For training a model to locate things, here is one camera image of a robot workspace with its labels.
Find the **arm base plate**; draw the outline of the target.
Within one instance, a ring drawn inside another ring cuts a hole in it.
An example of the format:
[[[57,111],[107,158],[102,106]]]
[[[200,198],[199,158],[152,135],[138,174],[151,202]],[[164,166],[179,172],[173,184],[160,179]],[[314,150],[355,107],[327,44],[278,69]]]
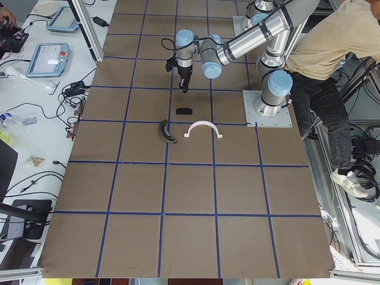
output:
[[[251,19],[246,18],[245,16],[233,16],[232,21],[234,37],[237,37],[252,27]]]
[[[243,103],[247,127],[291,128],[293,126],[286,97],[278,106],[266,105],[261,98],[262,91],[244,90]]]

